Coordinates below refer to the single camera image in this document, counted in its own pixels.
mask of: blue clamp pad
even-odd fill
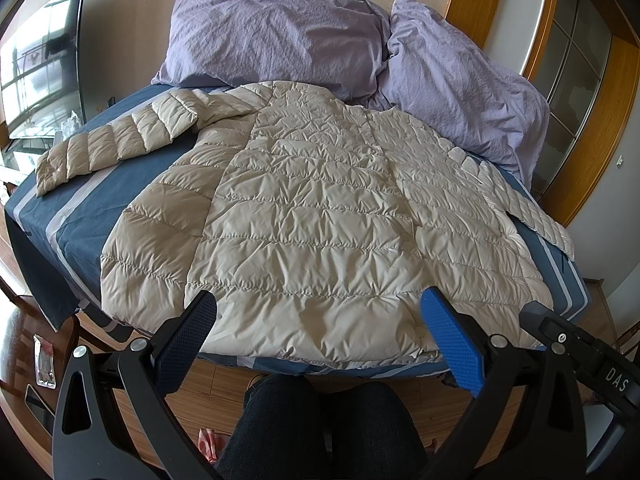
[[[420,313],[458,386],[477,397],[484,385],[484,357],[456,319],[455,309],[436,286],[422,293]]]

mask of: beige down jacket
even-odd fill
[[[204,288],[218,301],[204,352],[413,364],[439,357],[419,310],[437,285],[488,333],[535,344],[518,313],[552,300],[507,213],[570,257],[573,247],[492,165],[408,114],[347,106],[323,88],[226,95],[244,108],[201,129],[111,232],[110,316],[153,332]]]

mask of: pink object on floor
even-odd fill
[[[222,451],[225,449],[230,438],[231,436],[229,435],[216,433],[209,428],[203,428],[198,435],[198,449],[209,463],[215,464],[222,455]]]

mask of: wooden floor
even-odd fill
[[[168,395],[166,402],[194,443],[197,443],[200,428],[211,428],[219,433],[231,434],[242,414],[244,392],[255,375],[255,372],[244,368],[227,368],[197,360],[180,390]],[[332,379],[327,376],[308,378],[319,392],[324,393],[345,390],[365,381]],[[430,444],[433,438],[439,443],[444,442],[471,400],[466,390],[444,386],[437,378],[385,382],[398,393],[407,406],[425,446]],[[518,389],[512,395],[482,462],[490,460],[500,451],[521,394]],[[116,398],[141,457],[147,462],[160,465],[133,415],[126,393],[118,390]]]

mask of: person's knee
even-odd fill
[[[277,388],[283,391],[313,389],[311,383],[304,376],[271,374],[256,384],[260,388]]]
[[[378,400],[378,401],[395,401],[398,400],[398,394],[395,393],[393,388],[386,383],[380,383],[377,381],[373,381],[370,383],[360,384],[356,386],[358,390],[358,395],[361,397],[366,397],[370,400]]]

